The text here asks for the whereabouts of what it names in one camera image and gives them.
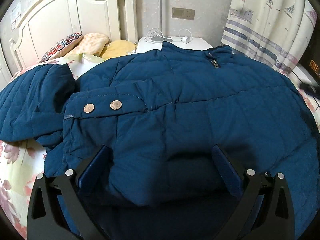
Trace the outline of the patterned red blue pillow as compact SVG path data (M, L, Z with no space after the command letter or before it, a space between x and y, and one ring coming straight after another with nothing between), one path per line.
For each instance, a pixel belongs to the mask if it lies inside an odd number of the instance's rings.
M65 56L83 39L82 33L73 33L66 38L58 41L52 48L50 48L40 59L40 62L46 62L58 57Z

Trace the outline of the white window sill ledge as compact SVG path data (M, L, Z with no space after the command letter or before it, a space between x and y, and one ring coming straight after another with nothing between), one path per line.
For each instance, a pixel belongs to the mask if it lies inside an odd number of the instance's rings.
M319 78L314 78L302 65L297 64L293 69L295 74L300 80L298 88L304 91L306 94L319 99Z

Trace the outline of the white wooden headboard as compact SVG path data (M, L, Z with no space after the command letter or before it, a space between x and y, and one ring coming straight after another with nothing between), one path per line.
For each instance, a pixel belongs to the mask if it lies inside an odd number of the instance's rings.
M18 38L10 39L10 51L22 70L72 33L101 33L111 41L137 42L136 0L38 0L16 28Z

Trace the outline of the wall switch panel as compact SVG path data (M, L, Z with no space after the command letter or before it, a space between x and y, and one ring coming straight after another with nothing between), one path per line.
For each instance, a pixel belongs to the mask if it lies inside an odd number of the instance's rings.
M194 20L195 18L195 10L187 9L187 8L172 8L172 18L179 18L184 20Z

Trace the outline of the navy blue padded jacket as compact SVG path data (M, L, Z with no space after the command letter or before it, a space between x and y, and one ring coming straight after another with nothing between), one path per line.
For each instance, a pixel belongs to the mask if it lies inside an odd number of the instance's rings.
M233 214L212 159L219 145L245 169L284 174L299 239L319 211L319 131L300 92L229 46L168 42L80 76L43 64L1 91L1 140L34 139L44 174L76 169L108 148L83 206L109 239L214 239Z

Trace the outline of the yellow pillow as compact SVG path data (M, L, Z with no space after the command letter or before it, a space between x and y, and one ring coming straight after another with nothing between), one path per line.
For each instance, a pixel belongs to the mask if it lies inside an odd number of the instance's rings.
M107 44L99 57L105 60L136 53L136 45L127 40L116 40Z

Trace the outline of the white bedside table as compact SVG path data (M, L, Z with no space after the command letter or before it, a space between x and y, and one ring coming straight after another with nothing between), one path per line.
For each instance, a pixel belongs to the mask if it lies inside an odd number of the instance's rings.
M212 46L202 38L192 37L188 43L184 43L178 36L173 36L173 41L171 44L182 48L191 50L207 50L212 48ZM162 42L152 42L146 37L139 40L136 53L145 53L150 50L161 50Z

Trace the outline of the floral bed sheet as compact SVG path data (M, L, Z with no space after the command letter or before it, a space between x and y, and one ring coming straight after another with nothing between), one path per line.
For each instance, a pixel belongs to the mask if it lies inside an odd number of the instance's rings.
M8 219L10 236L27 239L28 205L36 176L44 171L46 150L34 140L1 141L1 219Z

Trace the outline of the striped sailboat curtain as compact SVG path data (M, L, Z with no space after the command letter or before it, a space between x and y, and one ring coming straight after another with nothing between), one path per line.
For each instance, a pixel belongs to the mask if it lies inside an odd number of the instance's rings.
M232 0L221 38L235 53L289 74L317 22L308 0Z

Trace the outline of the peach floral pillow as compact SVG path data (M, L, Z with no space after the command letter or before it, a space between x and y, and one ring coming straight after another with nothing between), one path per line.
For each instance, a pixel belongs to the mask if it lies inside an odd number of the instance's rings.
M106 44L110 42L108 36L100 33L89 33L66 56L75 54L89 54L99 56Z

